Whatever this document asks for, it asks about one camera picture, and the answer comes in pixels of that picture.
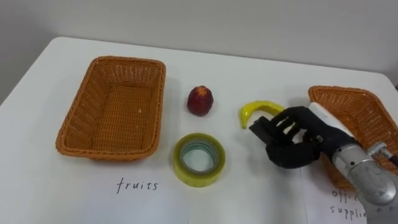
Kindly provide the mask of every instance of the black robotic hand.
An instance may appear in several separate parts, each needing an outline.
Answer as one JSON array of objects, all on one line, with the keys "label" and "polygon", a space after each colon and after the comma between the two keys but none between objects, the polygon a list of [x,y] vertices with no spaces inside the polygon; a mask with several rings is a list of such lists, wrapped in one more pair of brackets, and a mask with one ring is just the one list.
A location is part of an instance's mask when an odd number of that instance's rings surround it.
[{"label": "black robotic hand", "polygon": [[[327,125],[304,106],[291,107],[268,120],[259,118],[249,129],[264,143],[269,159],[277,166],[294,169],[317,160],[320,153],[330,159],[346,144],[359,144],[344,131]],[[294,143],[293,137],[305,130],[302,142]]]}]

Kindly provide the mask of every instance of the wicker basket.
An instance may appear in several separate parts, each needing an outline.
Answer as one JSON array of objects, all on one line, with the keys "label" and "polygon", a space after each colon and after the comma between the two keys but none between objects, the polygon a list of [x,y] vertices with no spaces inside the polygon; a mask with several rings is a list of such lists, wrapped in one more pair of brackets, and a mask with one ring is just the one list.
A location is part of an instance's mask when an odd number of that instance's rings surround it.
[{"label": "wicker basket", "polygon": [[[335,115],[367,149],[378,141],[387,144],[388,150],[398,154],[398,129],[376,95],[356,88],[338,86],[313,86],[308,90],[311,102],[317,102]],[[397,168],[386,158],[376,156],[385,169],[398,174]],[[331,162],[322,156],[323,164],[333,185],[354,191]]]},{"label": "wicker basket", "polygon": [[94,59],[59,130],[58,152],[113,161],[151,155],[159,143],[164,82],[160,61]]}]

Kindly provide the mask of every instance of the white paper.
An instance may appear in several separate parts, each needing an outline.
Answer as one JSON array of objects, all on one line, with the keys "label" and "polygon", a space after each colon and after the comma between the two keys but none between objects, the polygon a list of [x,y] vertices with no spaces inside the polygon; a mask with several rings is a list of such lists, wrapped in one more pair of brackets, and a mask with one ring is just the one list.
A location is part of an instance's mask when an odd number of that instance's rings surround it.
[{"label": "white paper", "polygon": [[322,168],[302,170],[308,224],[366,224],[366,213],[355,192],[336,189]]},{"label": "white paper", "polygon": [[188,223],[187,197],[177,178],[132,170],[50,184],[45,211],[31,223]]}]

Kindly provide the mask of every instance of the red fruit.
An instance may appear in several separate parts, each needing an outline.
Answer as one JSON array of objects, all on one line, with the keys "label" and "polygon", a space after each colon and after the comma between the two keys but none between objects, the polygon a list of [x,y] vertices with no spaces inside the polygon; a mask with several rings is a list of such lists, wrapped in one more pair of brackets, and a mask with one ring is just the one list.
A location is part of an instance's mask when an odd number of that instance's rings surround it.
[{"label": "red fruit", "polygon": [[205,86],[196,86],[188,96],[187,107],[191,113],[204,116],[213,106],[213,95]]}]

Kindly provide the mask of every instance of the white wall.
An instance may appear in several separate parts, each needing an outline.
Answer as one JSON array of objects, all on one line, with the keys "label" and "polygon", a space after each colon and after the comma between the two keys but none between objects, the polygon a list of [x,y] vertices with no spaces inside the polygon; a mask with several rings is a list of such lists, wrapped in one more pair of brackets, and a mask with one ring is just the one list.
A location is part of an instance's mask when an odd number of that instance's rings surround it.
[{"label": "white wall", "polygon": [[397,0],[4,0],[0,89],[57,35],[370,70],[398,82]]}]

